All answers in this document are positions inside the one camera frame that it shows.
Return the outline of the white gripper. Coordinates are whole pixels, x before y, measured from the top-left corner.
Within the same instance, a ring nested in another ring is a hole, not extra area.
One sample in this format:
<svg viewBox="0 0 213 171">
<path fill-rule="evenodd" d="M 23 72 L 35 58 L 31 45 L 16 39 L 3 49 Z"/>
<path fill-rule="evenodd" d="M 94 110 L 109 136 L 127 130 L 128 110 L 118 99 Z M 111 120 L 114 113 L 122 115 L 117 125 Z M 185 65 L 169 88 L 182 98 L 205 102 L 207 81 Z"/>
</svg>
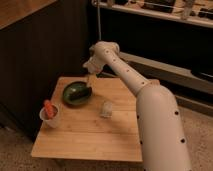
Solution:
<svg viewBox="0 0 213 171">
<path fill-rule="evenodd" d="M 87 79 L 86 79 L 86 86 L 87 87 L 91 87 L 92 86 L 92 82 L 95 79 L 95 75 L 94 74 L 98 74 L 101 72 L 101 65 L 100 62 L 97 61 L 96 59 L 89 59 L 87 62 L 85 62 L 83 64 L 83 67 L 86 68 L 88 70 L 88 72 L 90 74 L 87 75 Z"/>
</svg>

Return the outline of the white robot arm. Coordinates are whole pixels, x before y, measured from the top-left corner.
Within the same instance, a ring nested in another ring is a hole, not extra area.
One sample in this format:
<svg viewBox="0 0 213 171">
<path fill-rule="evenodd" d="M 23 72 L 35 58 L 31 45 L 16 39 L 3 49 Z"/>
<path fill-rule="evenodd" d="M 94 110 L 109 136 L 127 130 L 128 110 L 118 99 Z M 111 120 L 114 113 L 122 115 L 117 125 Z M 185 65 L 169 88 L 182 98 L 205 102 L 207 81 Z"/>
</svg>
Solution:
<svg viewBox="0 0 213 171">
<path fill-rule="evenodd" d="M 173 93 L 153 84 L 119 57 L 115 42 L 99 41 L 83 64 L 91 74 L 108 65 L 136 97 L 136 114 L 144 171 L 192 171 L 187 139 Z"/>
</svg>

